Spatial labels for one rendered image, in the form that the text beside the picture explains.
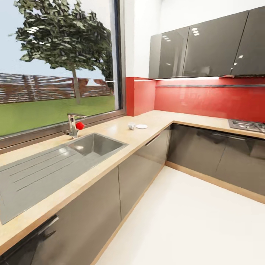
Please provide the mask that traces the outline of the coffee cup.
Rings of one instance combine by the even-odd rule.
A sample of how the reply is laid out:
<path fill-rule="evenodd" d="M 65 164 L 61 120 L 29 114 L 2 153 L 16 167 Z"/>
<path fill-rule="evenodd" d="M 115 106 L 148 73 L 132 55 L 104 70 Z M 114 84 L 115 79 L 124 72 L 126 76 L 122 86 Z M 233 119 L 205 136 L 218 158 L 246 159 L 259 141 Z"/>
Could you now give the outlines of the coffee cup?
<path fill-rule="evenodd" d="M 129 129 L 134 129 L 134 127 L 135 127 L 135 123 L 128 123 L 128 127 L 129 127 Z"/>

